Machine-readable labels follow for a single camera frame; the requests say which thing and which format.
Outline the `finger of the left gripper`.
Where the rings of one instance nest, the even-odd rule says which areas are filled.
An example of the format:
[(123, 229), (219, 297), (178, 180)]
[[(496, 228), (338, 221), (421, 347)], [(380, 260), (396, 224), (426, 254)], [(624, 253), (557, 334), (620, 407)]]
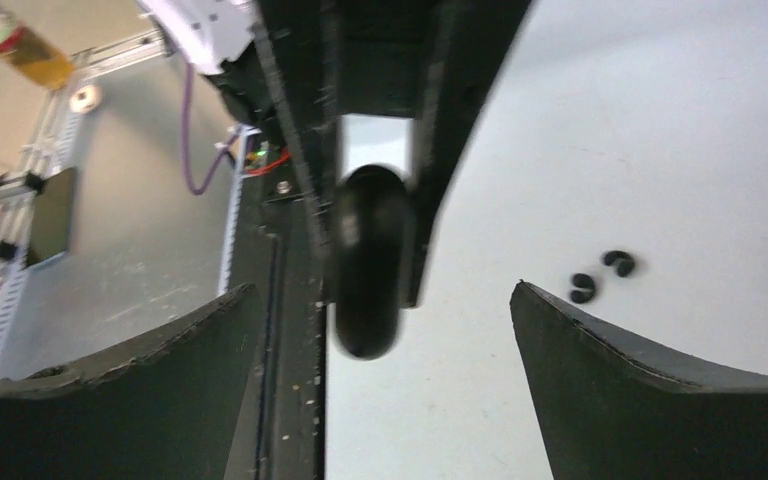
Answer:
[(402, 308), (418, 302), (435, 220), (526, 1), (344, 1), (341, 107), (411, 123), (414, 212)]
[(335, 1), (257, 1), (255, 45), (309, 215), (313, 249), (330, 247), (341, 159), (341, 35)]

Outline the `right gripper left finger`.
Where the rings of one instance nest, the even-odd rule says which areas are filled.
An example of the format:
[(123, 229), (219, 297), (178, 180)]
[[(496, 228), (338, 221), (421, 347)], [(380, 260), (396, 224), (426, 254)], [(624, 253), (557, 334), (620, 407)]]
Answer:
[(220, 479), (265, 317), (242, 285), (167, 324), (0, 380), (0, 479)]

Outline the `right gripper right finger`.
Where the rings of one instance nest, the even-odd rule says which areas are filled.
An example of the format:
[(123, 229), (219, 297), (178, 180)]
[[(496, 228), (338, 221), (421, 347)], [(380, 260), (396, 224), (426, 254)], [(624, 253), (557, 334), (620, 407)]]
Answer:
[(557, 479), (768, 479), (768, 375), (516, 285), (516, 343)]

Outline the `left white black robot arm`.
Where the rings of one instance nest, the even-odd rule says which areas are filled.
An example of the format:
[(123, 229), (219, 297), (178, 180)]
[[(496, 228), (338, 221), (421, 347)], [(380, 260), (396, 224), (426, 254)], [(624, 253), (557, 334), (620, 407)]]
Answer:
[(400, 304), (420, 298), (434, 224), (527, 1), (144, 1), (227, 110), (285, 146), (327, 256), (347, 114), (412, 123), (415, 214)]

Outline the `black oval case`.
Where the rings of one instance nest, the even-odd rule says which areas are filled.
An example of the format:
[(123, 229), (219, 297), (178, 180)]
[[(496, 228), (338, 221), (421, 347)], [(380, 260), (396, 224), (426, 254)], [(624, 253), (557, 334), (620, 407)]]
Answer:
[(378, 359), (397, 339), (413, 230), (406, 186), (383, 165), (358, 168), (335, 192), (335, 331), (354, 358)]

